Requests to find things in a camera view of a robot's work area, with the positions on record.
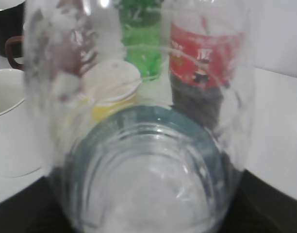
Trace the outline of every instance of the red bottle label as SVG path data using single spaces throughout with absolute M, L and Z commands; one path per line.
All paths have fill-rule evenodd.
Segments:
M 208 36 L 171 25 L 171 46 L 181 52 L 170 55 L 170 70 L 182 82 L 203 90 L 228 84 L 233 78 L 242 34 Z M 198 61 L 183 55 L 186 54 Z

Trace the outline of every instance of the yellow cup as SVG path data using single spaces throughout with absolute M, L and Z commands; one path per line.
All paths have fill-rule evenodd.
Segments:
M 101 62 L 88 71 L 83 80 L 86 89 L 84 103 L 95 102 L 91 111 L 95 121 L 100 122 L 137 102 L 141 74 L 129 62 L 116 59 Z
M 97 104 L 91 111 L 92 117 L 95 121 L 102 121 L 109 117 L 110 115 L 122 110 L 124 108 L 131 107 L 135 105 L 137 102 L 137 95 L 134 93 L 133 95 L 125 98 L 121 101 L 116 102 L 104 102 Z

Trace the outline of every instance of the white wall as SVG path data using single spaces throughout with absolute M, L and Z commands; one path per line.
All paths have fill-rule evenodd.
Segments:
M 297 77 L 297 0 L 263 0 L 256 66 Z

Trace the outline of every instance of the clear plastic bottle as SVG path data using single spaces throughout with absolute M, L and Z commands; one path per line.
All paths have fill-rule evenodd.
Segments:
M 25 85 L 72 226 L 216 233 L 245 167 L 253 110 L 239 1 L 58 2 L 27 2 Z M 142 21 L 130 22 L 130 7 Z

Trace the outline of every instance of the white table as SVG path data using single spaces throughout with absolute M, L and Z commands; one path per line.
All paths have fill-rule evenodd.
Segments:
M 0 57 L 0 68 L 9 68 Z M 255 130 L 247 169 L 297 199 L 297 79 L 255 69 Z M 0 178 L 0 202 L 40 177 L 39 170 L 20 178 Z

